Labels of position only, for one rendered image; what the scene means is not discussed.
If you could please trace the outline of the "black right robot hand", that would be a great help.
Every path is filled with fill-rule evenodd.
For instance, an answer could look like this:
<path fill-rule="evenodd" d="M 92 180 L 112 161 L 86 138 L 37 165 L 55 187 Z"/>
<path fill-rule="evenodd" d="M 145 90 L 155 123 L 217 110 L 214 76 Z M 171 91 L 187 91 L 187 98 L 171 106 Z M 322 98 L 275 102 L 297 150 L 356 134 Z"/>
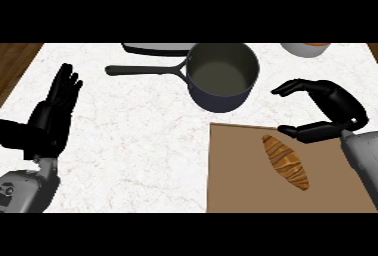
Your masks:
<path fill-rule="evenodd" d="M 329 118 L 329 122 L 319 121 L 294 127 L 279 125 L 278 131 L 303 143 L 320 142 L 341 136 L 341 131 L 356 131 L 369 122 L 365 107 L 348 91 L 332 81 L 292 79 L 272 90 L 275 95 L 285 97 L 297 91 L 306 91 Z"/>

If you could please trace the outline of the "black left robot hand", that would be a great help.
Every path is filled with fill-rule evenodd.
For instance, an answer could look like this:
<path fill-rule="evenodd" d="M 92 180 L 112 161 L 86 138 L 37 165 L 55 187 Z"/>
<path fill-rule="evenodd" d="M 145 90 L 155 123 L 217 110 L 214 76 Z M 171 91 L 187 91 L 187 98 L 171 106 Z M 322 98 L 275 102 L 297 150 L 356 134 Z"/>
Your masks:
<path fill-rule="evenodd" d="M 62 153 L 83 81 L 63 63 L 46 99 L 37 104 L 28 123 L 0 119 L 0 145 L 24 151 L 24 159 L 56 158 Z"/>

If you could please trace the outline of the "brown striped croissant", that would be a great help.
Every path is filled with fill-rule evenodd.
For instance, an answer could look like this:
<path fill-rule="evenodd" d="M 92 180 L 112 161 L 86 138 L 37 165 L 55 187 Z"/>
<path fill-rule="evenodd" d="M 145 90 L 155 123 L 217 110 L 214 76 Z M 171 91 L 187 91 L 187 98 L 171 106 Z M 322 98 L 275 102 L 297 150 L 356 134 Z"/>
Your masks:
<path fill-rule="evenodd" d="M 291 185 L 306 191 L 310 183 L 297 152 L 273 136 L 264 135 L 261 140 L 275 171 Z"/>

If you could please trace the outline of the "brown flat tray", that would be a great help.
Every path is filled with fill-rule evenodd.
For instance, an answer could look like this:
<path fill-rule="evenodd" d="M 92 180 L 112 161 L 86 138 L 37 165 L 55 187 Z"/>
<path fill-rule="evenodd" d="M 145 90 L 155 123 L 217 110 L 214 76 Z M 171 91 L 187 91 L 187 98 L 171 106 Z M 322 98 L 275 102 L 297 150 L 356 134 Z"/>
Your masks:
<path fill-rule="evenodd" d="M 295 187 L 269 161 L 263 137 L 298 154 L 309 188 Z M 376 210 L 340 141 L 304 144 L 273 128 L 213 124 L 207 210 L 210 212 L 374 212 Z"/>

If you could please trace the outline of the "grey cup with orange content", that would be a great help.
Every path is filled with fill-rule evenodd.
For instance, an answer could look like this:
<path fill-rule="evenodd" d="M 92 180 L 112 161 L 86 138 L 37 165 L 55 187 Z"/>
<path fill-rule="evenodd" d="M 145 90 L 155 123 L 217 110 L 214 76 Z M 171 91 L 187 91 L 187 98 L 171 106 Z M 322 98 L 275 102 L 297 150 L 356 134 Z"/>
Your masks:
<path fill-rule="evenodd" d="M 306 44 L 306 43 L 282 43 L 282 48 L 297 57 L 317 57 L 329 47 L 329 43 Z"/>

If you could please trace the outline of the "dark flat pan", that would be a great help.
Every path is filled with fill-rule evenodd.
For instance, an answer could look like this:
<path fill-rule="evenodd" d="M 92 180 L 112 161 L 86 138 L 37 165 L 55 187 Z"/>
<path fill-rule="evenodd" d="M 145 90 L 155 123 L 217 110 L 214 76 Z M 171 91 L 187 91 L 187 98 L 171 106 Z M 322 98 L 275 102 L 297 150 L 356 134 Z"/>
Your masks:
<path fill-rule="evenodd" d="M 128 53 L 149 56 L 186 56 L 193 43 L 123 43 Z"/>

